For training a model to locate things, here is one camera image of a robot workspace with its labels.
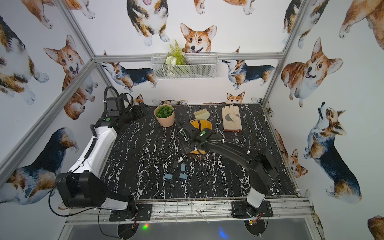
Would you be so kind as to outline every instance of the black marble tabletop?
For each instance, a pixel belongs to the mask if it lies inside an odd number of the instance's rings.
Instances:
[[[213,129],[223,130],[222,105],[174,106],[175,118],[181,122],[194,119],[193,112],[207,108]],[[115,141],[101,179],[108,188],[135,199],[182,199],[245,197],[249,192],[249,176],[243,167],[213,152],[205,155],[182,154],[176,124],[164,128],[154,117],[156,106],[149,114],[132,124]],[[227,139],[244,146],[259,149],[266,147],[278,160],[280,170],[269,195],[295,195],[294,186],[267,118],[259,104],[240,104],[243,131],[225,132]],[[172,168],[174,161],[180,161]],[[181,164],[186,164],[188,179],[180,179]],[[164,174],[172,174],[172,180]]]

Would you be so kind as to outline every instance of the blue block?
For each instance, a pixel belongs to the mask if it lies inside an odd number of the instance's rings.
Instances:
[[[184,174],[184,173],[180,173],[180,178],[182,178],[182,179],[187,179],[187,178],[188,178],[188,175],[187,175],[187,174]]]
[[[168,173],[164,174],[164,178],[169,180],[172,180],[172,176],[173,176],[172,174],[168,174]]]

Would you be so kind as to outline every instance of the metal rail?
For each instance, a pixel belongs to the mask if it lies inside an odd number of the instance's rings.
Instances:
[[[293,46],[295,40],[298,37],[298,34],[299,34],[300,29],[304,23],[304,20],[306,19],[307,15],[309,13],[311,3],[312,3],[312,0],[302,0],[301,1],[299,13],[297,14],[295,23],[294,23],[292,31],[291,31],[291,34],[289,35],[288,41],[287,41],[285,48],[283,50],[284,56],[279,61],[279,63],[277,64],[277,66],[275,68],[275,72],[274,72],[273,77],[271,79],[271,83],[269,84],[268,89],[265,92],[265,95],[263,97],[263,102],[262,102],[263,106],[265,106],[266,103],[268,102],[268,99],[271,96],[271,93],[272,93],[273,88],[276,84],[276,81],[280,77],[280,73],[283,70],[285,61],[286,61],[286,59],[287,59],[287,57],[288,57],[288,55],[292,49],[292,46]]]

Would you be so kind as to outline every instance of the wire basket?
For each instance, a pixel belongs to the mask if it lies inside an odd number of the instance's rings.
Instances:
[[[187,65],[166,65],[167,53],[152,54],[156,79],[199,79],[217,77],[217,53],[185,54]]]

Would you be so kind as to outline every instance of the black cable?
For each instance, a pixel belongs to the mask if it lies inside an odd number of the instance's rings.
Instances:
[[[55,211],[53,210],[53,208],[52,208],[52,206],[51,206],[51,195],[52,195],[52,192],[53,192],[53,190],[56,188],[57,184],[59,184],[62,180],[64,180],[65,178],[67,178],[67,177],[68,177],[69,175],[71,175],[71,174],[72,174],[72,172],[68,173],[67,176],[63,177],[60,181],[58,181],[58,182],[53,186],[53,188],[50,190],[49,195],[48,195],[48,206],[49,206],[50,210],[51,210],[54,214],[58,215],[59,217],[70,217],[70,216],[75,216],[76,214],[79,214],[79,213],[82,213],[82,212],[85,212],[85,211],[88,211],[88,210],[97,208],[97,207],[93,207],[93,208],[90,208],[90,209],[85,209],[85,210],[83,210],[83,211],[81,211],[81,212],[77,212],[77,213],[75,213],[75,214],[68,214],[68,215],[61,215],[61,214],[58,214],[57,212],[55,212]]]
[[[102,233],[104,236],[106,236],[106,237],[113,237],[113,238],[121,239],[121,238],[119,238],[119,237],[111,236],[111,235],[105,234],[105,233],[103,232],[103,230],[101,229],[101,226],[100,226],[100,220],[99,220],[99,218],[100,218],[100,212],[101,212],[101,209],[99,210],[99,214],[97,215],[97,223],[99,224],[99,229],[100,229],[101,233]]]

